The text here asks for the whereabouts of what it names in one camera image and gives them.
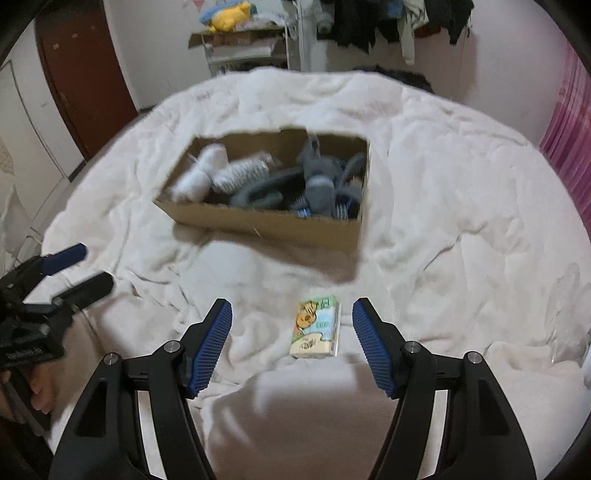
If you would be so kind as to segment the person's left hand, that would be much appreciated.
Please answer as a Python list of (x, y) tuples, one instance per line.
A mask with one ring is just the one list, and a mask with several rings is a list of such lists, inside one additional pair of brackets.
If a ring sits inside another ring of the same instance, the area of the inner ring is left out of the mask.
[[(1, 387), (10, 380), (10, 372), (1, 371)], [(43, 414), (50, 413), (55, 405), (55, 393), (52, 379), (52, 372), (49, 364), (37, 364), (28, 373), (25, 373), (29, 386), (32, 390), (30, 401), (34, 410)], [(1, 391), (1, 417), (14, 421), (6, 395)]]

